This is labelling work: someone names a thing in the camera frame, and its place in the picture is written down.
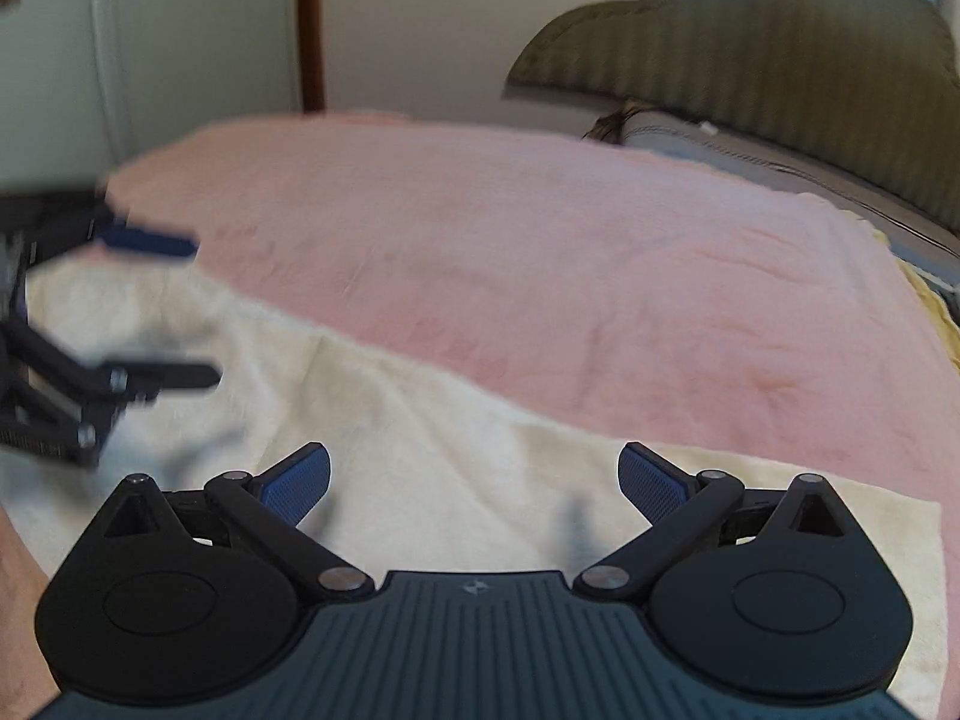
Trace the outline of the person's left hand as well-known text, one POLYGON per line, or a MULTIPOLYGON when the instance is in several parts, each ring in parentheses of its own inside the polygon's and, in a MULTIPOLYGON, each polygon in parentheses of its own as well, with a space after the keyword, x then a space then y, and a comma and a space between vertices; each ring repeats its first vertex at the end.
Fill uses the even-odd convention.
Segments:
POLYGON ((5 511, 0 543, 0 712, 3 720, 31 718, 59 694, 34 633, 47 575, 5 511))

